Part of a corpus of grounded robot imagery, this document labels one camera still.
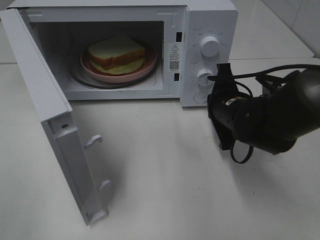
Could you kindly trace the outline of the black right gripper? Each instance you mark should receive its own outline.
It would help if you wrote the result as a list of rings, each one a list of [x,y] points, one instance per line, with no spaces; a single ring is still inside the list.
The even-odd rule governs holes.
[[[219,138],[221,150],[231,150],[236,139],[232,133],[249,133],[250,118],[246,117],[250,90],[241,92],[242,83],[233,80],[230,63],[219,63],[216,80],[208,99],[208,114]]]

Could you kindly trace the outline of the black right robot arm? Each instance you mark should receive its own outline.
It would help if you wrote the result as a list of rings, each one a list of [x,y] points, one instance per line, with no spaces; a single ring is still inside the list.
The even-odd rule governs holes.
[[[239,75],[229,63],[217,65],[207,111],[222,150],[236,141],[273,155],[291,149],[297,139],[320,127],[320,67],[314,64],[276,66],[246,78],[255,78],[267,94],[240,92]]]

